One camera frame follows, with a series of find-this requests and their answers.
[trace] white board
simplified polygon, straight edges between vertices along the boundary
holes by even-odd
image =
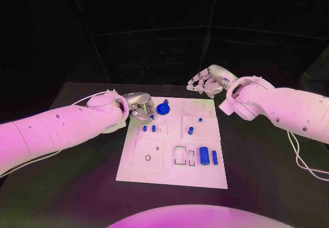
[[[214,100],[152,98],[154,107],[169,100],[170,112],[157,114],[153,122],[131,118],[116,180],[227,189]],[[208,147],[209,165],[201,165],[201,147]],[[214,165],[212,151],[217,151],[218,165]]]

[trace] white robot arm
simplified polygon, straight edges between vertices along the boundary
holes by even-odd
[[[0,125],[0,175],[39,156],[126,127],[130,111],[139,120],[153,120],[153,101],[147,93],[120,96],[116,91],[105,91],[87,98],[91,98],[88,107],[75,105],[79,100],[74,105]]]
[[[211,98],[227,90],[227,99],[219,105],[227,115],[235,112],[251,121],[261,114],[274,126],[329,144],[329,99],[325,96],[274,88],[261,77],[238,78],[218,65],[211,65],[188,84],[188,90],[205,92]]]

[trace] robotic hand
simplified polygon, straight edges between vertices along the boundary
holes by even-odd
[[[75,105],[87,98],[85,107]],[[141,121],[154,118],[154,105],[147,93],[120,96],[113,90],[87,98],[69,106],[0,125],[0,175],[39,156],[126,127],[128,114]]]
[[[235,112],[251,121],[261,114],[274,126],[329,144],[329,99],[325,96],[274,88],[261,77],[238,78],[217,65],[211,65],[188,84],[188,90],[205,92],[211,98],[227,90],[227,99],[219,105],[227,115]]]

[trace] small blue object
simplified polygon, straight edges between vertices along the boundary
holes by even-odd
[[[165,99],[163,103],[157,105],[156,107],[156,112],[160,114],[160,115],[167,115],[169,111],[170,111],[170,107],[169,107],[169,101],[167,99]]]
[[[193,127],[189,128],[189,134],[193,134]]]
[[[218,165],[218,154],[217,151],[212,151],[214,165]]]
[[[209,161],[208,148],[206,147],[201,147],[199,152],[201,152],[201,164],[202,165],[209,165],[211,161]]]

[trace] white cable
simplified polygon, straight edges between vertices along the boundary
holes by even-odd
[[[51,154],[49,156],[39,158],[38,160],[33,160],[30,162],[27,162],[26,164],[23,164],[20,167],[17,167],[14,170],[9,171],[6,174],[0,175],[0,178],[4,177],[6,175],[9,175],[13,171],[16,171],[17,169],[20,169],[22,167],[25,167],[26,165],[32,164],[33,162],[38,162],[40,160],[43,160],[45,158],[52,157],[53,155],[56,155],[61,151],[58,151],[56,153]]]
[[[72,105],[75,105],[78,102],[81,102],[81,101],[85,100],[87,98],[94,97],[94,96],[97,96],[97,95],[100,95],[100,94],[105,94],[107,92],[108,92],[108,91],[104,91],[104,92],[100,92],[100,93],[97,93],[97,94],[92,94],[92,95],[87,96],[84,99],[78,100]],[[56,155],[61,151],[58,151],[56,153],[51,154],[49,156],[46,156],[46,157],[43,157],[43,158],[39,158],[38,160],[33,160],[33,161],[27,162],[26,164],[23,164],[22,166],[19,166],[16,169],[13,169],[13,170],[10,170],[7,173],[2,174],[2,175],[0,175],[0,178],[4,177],[6,175],[9,175],[12,172],[14,172],[17,169],[20,169],[22,167],[25,167],[26,165],[29,165],[29,164],[32,164],[32,163],[35,163],[35,162],[38,162],[38,161],[40,161],[40,160],[43,160],[43,159],[52,157],[52,156]]]
[[[290,134],[293,135],[293,138],[294,138],[294,141],[296,141],[296,144],[297,144],[297,148],[294,147],[294,144],[293,144],[293,141],[292,141]],[[293,146],[293,150],[294,150],[294,153],[296,153],[296,163],[297,163],[299,167],[303,168],[305,170],[307,170],[307,171],[310,172],[310,174],[312,174],[316,178],[319,178],[319,179],[323,180],[323,181],[329,181],[329,179],[320,178],[320,177],[313,173],[313,171],[315,171],[315,172],[325,173],[325,174],[329,174],[329,172],[322,171],[322,170],[310,169],[309,166],[306,165],[306,163],[305,163],[305,161],[303,161],[303,159],[302,159],[302,157],[300,157],[300,144],[299,144],[299,140],[297,140],[294,134],[293,134],[292,132],[287,131],[287,136],[289,136],[289,140],[290,140],[290,143],[292,143],[292,146]]]

